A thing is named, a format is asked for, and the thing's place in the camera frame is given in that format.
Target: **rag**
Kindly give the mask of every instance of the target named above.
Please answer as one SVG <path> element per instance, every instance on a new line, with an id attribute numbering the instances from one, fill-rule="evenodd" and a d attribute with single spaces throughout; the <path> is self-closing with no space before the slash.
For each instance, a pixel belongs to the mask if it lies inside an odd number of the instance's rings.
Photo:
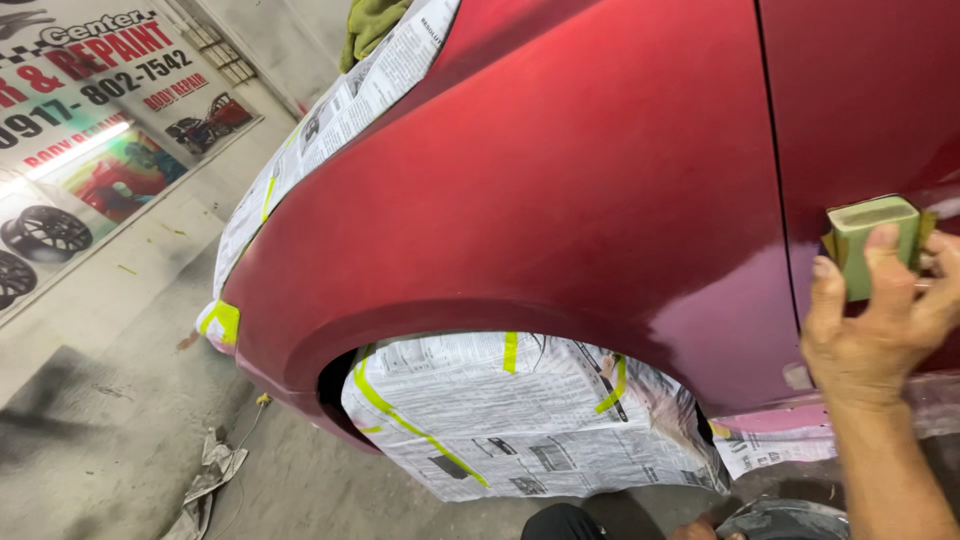
<path id="1" fill-rule="evenodd" d="M 373 52 L 413 0 L 352 0 L 347 15 L 347 42 L 340 53 L 340 72 L 347 73 L 357 61 Z"/>

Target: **sanding block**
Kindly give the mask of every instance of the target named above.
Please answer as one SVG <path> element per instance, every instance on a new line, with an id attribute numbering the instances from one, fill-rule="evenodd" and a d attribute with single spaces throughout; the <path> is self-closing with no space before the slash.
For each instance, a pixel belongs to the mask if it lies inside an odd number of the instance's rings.
<path id="1" fill-rule="evenodd" d="M 870 298 L 870 272 L 863 257 L 863 246 L 874 227 L 884 223 L 900 225 L 897 257 L 916 270 L 920 247 L 937 220 L 935 213 L 917 210 L 899 195 L 828 209 L 827 218 L 830 232 L 822 240 L 847 281 L 850 302 Z"/>

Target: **tire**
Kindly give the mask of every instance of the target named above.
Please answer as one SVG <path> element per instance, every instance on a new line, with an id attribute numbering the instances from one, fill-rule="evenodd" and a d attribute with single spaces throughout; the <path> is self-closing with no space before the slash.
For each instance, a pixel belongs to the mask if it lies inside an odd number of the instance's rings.
<path id="1" fill-rule="evenodd" d="M 197 144 L 192 140 L 185 140 L 183 142 L 183 146 L 186 147 L 187 152 L 189 152 L 190 154 L 202 154 L 204 150 L 206 150 L 203 146 Z"/>
<path id="2" fill-rule="evenodd" d="M 0 251 L 0 309 L 36 288 L 36 272 L 16 255 Z"/>
<path id="3" fill-rule="evenodd" d="M 18 255 L 35 262 L 67 262 L 93 244 L 93 233 L 70 212 L 27 207 L 0 227 L 0 239 Z"/>

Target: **person's leg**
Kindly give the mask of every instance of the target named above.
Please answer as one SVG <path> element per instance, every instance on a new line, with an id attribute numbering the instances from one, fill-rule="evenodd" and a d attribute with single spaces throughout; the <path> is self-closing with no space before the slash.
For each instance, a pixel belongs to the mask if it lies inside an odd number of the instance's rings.
<path id="1" fill-rule="evenodd" d="M 584 510 L 573 504 L 558 503 L 527 520 L 520 540 L 605 540 L 600 530 Z"/>

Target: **hand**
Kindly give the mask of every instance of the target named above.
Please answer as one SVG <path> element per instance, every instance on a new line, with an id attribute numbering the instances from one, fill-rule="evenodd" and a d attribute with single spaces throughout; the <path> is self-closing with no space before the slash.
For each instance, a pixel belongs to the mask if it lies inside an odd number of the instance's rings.
<path id="1" fill-rule="evenodd" d="M 942 277 L 918 281 L 897 259 L 899 233 L 896 224 L 871 231 L 864 257 L 873 289 L 867 310 L 856 318 L 843 316 L 846 284 L 836 265 L 826 257 L 813 261 L 801 352 L 829 402 L 897 403 L 910 372 L 960 322 L 960 237 L 930 236 L 923 261 Z M 919 300 L 918 292 L 924 293 Z"/>
<path id="2" fill-rule="evenodd" d="M 717 540 L 717 535 L 713 532 L 709 514 L 701 514 L 695 522 L 677 527 L 667 540 Z M 747 540 L 747 537 L 738 532 L 725 540 Z"/>

